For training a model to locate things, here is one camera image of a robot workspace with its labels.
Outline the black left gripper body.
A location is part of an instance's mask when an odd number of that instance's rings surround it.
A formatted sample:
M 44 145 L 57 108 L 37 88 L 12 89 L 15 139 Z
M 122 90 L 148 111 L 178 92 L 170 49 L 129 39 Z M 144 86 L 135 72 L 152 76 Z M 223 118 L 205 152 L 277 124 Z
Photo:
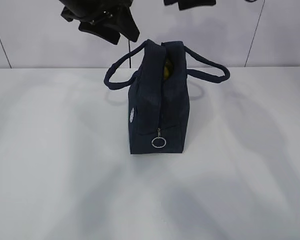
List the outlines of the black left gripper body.
M 61 16 L 68 22 L 78 20 L 90 24 L 133 23 L 131 0 L 62 0 Z

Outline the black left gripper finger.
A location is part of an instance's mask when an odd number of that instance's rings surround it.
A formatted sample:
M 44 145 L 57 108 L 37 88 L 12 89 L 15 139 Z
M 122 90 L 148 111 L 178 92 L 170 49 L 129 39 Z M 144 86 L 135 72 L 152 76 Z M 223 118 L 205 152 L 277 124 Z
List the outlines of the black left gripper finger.
M 118 31 L 103 26 L 102 24 L 92 25 L 89 22 L 81 22 L 79 24 L 78 30 L 83 33 L 95 35 L 113 45 L 117 45 L 121 37 Z
M 137 42 L 140 31 L 133 19 L 130 8 L 127 6 L 115 6 L 110 11 L 107 26 L 125 36 L 132 42 Z

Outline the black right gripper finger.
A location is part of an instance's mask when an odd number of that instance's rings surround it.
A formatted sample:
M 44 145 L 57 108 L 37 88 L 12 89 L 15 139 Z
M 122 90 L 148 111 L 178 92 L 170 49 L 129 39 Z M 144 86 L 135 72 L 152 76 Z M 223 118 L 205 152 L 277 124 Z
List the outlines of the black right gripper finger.
M 180 11 L 188 10 L 196 7 L 215 6 L 216 0 L 179 0 L 178 8 Z
M 169 6 L 178 3 L 178 0 L 163 0 L 163 3 L 165 6 Z

